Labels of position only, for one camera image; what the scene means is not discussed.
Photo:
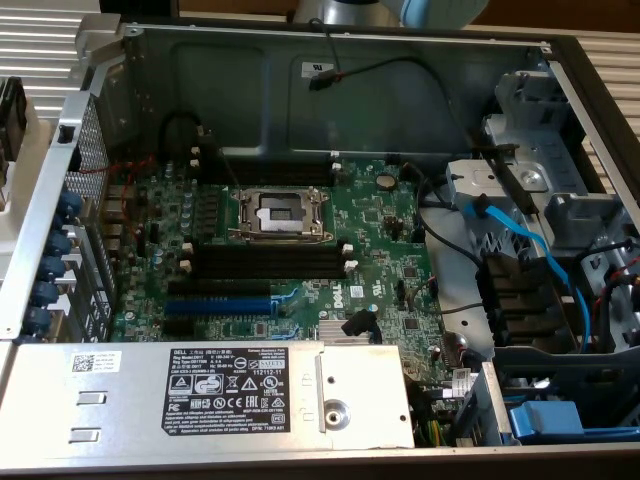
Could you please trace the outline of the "short black expansion slot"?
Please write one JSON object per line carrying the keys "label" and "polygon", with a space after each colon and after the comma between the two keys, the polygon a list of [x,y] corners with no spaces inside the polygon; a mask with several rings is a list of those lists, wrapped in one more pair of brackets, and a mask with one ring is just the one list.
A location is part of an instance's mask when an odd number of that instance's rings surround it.
{"label": "short black expansion slot", "polygon": [[166,318],[162,323],[162,333],[169,337],[193,337],[195,320],[191,317]]}

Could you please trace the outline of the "dark computer part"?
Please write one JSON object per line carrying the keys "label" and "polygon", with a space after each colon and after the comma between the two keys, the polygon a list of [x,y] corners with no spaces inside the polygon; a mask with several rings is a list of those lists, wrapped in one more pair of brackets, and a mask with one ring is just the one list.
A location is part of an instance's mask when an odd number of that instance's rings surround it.
{"label": "dark computer part", "polygon": [[0,160],[15,162],[27,127],[26,94],[20,77],[0,82]]}

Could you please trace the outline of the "metal CPU socket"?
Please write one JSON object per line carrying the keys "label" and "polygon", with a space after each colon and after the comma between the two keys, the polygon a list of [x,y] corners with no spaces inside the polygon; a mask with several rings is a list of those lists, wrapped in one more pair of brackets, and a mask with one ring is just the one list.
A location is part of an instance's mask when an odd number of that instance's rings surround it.
{"label": "metal CPU socket", "polygon": [[317,187],[244,188],[233,199],[237,203],[237,225],[228,226],[227,233],[234,240],[318,245],[335,239],[324,213],[330,195]]}

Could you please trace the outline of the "blue expansion slot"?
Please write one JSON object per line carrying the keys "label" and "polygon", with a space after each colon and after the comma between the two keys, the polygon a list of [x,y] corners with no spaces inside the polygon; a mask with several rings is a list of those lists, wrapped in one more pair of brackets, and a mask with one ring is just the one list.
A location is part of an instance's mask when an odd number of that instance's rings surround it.
{"label": "blue expansion slot", "polygon": [[170,300],[164,307],[166,315],[271,315],[268,297],[230,299]]}

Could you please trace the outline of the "silver power supply black label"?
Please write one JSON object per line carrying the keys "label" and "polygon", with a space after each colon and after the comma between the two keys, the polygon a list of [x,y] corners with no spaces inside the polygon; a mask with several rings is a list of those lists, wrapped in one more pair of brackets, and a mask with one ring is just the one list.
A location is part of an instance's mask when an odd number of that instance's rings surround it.
{"label": "silver power supply black label", "polygon": [[393,346],[22,346],[0,455],[172,456],[414,445]]}

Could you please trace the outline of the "metal rear port block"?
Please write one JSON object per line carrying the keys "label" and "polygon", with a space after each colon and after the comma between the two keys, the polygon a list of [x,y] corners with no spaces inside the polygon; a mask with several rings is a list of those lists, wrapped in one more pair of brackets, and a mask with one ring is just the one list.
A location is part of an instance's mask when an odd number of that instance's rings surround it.
{"label": "metal rear port block", "polygon": [[115,257],[126,239],[127,193],[124,185],[111,185],[101,207],[101,231],[107,252]]}

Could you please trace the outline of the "grey metal disk bay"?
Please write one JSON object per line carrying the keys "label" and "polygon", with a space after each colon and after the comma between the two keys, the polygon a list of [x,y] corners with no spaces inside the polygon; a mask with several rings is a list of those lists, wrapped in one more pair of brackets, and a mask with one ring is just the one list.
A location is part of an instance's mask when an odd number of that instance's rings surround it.
{"label": "grey metal disk bay", "polygon": [[556,78],[516,71],[495,88],[500,108],[484,129],[509,170],[504,185],[514,214],[540,232],[549,247],[583,249],[621,210],[588,166],[585,134]]}

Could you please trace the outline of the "blue card retention clip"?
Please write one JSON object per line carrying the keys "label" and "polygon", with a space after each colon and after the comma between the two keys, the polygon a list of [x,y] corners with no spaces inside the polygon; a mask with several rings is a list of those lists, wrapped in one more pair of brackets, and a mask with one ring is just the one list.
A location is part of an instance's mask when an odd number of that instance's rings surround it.
{"label": "blue card retention clip", "polygon": [[54,281],[63,277],[66,272],[65,262],[56,256],[43,256],[40,260],[37,275],[42,281]]}
{"label": "blue card retention clip", "polygon": [[51,313],[47,309],[31,306],[25,313],[23,327],[31,334],[46,333],[50,329],[51,322]]}
{"label": "blue card retention clip", "polygon": [[57,211],[63,218],[76,218],[83,208],[82,197],[73,191],[63,191],[59,196]]}
{"label": "blue card retention clip", "polygon": [[46,247],[49,255],[68,255],[72,249],[72,241],[65,231],[53,231],[47,238]]}
{"label": "blue card retention clip", "polygon": [[58,288],[55,284],[36,281],[33,285],[30,304],[37,307],[47,307],[50,304],[55,304],[59,299]]}

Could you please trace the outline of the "grey plastic drive bracket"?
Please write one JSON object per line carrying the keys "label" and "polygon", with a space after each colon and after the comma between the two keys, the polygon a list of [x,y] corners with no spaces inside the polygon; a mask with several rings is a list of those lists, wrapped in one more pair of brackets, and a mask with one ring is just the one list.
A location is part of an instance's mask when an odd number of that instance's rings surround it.
{"label": "grey plastic drive bracket", "polygon": [[482,194],[521,228],[541,235],[534,217],[524,216],[503,188],[496,174],[484,160],[462,159],[448,164],[446,170],[452,202],[462,214],[475,253],[503,253],[519,260],[544,255],[532,239],[519,235],[493,217],[481,219],[475,215],[472,202]]}

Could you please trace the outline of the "small silver chipset heatsink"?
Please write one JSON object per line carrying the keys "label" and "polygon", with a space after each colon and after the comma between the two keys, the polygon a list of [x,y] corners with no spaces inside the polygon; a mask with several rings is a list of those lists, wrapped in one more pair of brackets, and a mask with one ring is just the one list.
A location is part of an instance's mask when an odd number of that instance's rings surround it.
{"label": "small silver chipset heatsink", "polygon": [[356,337],[348,336],[342,329],[339,320],[320,320],[318,324],[318,339],[325,344],[351,344]]}

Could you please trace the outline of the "long black expansion slot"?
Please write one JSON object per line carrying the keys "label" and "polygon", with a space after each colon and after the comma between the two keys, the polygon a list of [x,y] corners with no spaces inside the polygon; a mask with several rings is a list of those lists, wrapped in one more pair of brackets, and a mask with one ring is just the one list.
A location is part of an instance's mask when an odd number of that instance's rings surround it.
{"label": "long black expansion slot", "polygon": [[262,280],[181,280],[170,281],[167,286],[170,296],[269,296],[271,285]]}

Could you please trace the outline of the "green Dell motherboard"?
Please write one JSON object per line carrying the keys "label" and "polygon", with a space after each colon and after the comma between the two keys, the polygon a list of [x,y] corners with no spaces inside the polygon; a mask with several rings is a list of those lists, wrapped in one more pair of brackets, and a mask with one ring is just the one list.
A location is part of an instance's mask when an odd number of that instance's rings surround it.
{"label": "green Dell motherboard", "polygon": [[[200,280],[181,268],[193,245],[246,244],[228,236],[237,225],[241,189],[305,188],[308,186],[203,185],[173,167],[125,187],[127,205],[134,209],[132,232],[126,233],[119,254],[112,257],[119,297],[110,326],[115,342],[158,341],[320,341],[320,320],[345,323],[366,309],[377,318],[373,333],[363,333],[351,344],[390,344],[398,348],[404,374],[446,405],[460,399],[468,387],[467,347],[449,336],[444,319],[451,309],[439,298],[439,281],[432,267],[425,231],[415,210],[418,186],[412,172],[399,172],[383,161],[332,166],[325,206],[328,229],[342,248],[344,259],[329,261],[301,257],[240,257],[222,260],[310,260],[344,263],[342,279],[231,279],[262,280],[271,285],[269,296],[170,296],[170,281]],[[380,191],[375,180],[388,173],[397,180],[393,191]],[[268,297],[271,315],[166,315],[170,300]],[[166,318],[191,317],[193,337],[162,333]]]}

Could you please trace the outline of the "black RAM slot white latches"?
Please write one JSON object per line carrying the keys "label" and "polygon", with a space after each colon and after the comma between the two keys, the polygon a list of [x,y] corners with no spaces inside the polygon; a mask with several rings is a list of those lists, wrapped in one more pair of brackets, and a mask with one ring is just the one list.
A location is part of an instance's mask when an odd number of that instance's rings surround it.
{"label": "black RAM slot white latches", "polygon": [[344,263],[310,260],[182,260],[181,268],[200,279],[342,279]]}
{"label": "black RAM slot white latches", "polygon": [[301,257],[303,259],[343,260],[342,248],[330,244],[226,244],[193,245],[193,252],[184,257],[200,259],[240,258],[240,257]]}
{"label": "black RAM slot white latches", "polygon": [[203,185],[235,185],[235,180],[241,186],[328,186],[334,183],[334,173],[328,174],[311,174],[300,175],[280,172],[267,172],[260,174],[258,172],[249,172],[247,175],[238,176],[232,170],[231,175],[226,170],[206,171],[200,164],[197,167],[189,167],[187,169],[191,178],[195,178]]}
{"label": "black RAM slot white latches", "polygon": [[341,162],[339,157],[329,153],[233,156],[212,146],[193,146],[189,153],[192,158],[199,160],[200,166],[206,171],[230,168],[238,176],[247,175],[249,172],[324,175],[331,172],[334,163]]}

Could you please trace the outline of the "open grey metal PC case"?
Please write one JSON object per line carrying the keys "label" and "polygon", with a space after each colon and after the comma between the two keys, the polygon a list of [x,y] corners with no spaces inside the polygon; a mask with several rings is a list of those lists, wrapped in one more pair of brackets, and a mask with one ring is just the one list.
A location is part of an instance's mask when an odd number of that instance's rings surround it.
{"label": "open grey metal PC case", "polygon": [[[329,153],[341,162],[374,160],[412,172],[415,210],[439,281],[449,336],[467,347],[470,376],[451,405],[403,372],[412,448],[249,452],[168,457],[57,458],[0,455],[0,478],[179,476],[185,472],[253,480],[640,480],[640,144],[588,63],[567,37],[464,31],[420,32],[244,21],[126,19],[88,15],[75,39],[79,84],[47,119],[20,77],[37,116],[52,125],[46,152],[6,275],[0,282],[0,401],[22,346],[194,344],[268,341],[115,342],[115,264],[101,231],[111,185],[136,187],[168,167],[184,173],[193,146],[225,154]],[[303,62],[334,70],[301,77]],[[449,189],[449,163],[484,160],[503,188],[509,170],[484,129],[500,108],[495,88],[516,71],[559,82],[584,130],[588,166],[621,210],[583,249],[551,248],[489,203],[471,204],[543,251],[578,343],[575,353],[496,347],[478,290],[483,257],[474,252]],[[59,196],[83,199],[63,218]],[[72,241],[53,283],[51,326],[23,322],[47,238]],[[509,411],[526,401],[572,401],[584,437],[522,444]]]}

